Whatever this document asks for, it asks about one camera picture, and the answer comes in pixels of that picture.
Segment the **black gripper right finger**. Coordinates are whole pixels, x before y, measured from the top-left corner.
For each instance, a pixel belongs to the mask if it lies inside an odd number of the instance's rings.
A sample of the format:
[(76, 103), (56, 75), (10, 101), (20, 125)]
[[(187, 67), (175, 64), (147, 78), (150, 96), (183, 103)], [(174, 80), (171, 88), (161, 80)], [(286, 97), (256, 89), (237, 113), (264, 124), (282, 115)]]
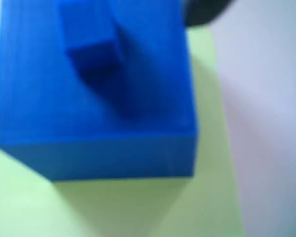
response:
[(218, 18), (233, 0), (185, 0), (184, 25), (201, 26)]

